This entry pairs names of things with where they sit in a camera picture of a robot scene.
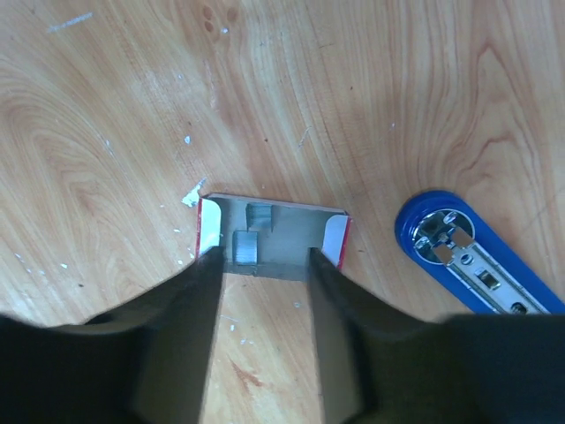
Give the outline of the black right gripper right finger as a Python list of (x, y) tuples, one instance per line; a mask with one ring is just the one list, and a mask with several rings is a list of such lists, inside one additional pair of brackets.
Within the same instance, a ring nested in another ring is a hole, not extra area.
[(316, 248), (307, 286), (325, 422), (563, 422), (562, 315), (422, 321)]

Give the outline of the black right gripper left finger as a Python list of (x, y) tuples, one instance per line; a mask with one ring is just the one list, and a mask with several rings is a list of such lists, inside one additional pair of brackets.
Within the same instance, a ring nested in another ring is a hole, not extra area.
[(4, 423), (196, 423), (224, 252), (81, 324), (1, 318)]

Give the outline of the strip of metal staples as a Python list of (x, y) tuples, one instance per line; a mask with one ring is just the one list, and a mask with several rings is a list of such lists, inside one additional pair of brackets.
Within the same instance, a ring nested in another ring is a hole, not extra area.
[(233, 262), (241, 266), (257, 265), (258, 239), (257, 231), (235, 231), (232, 239)]

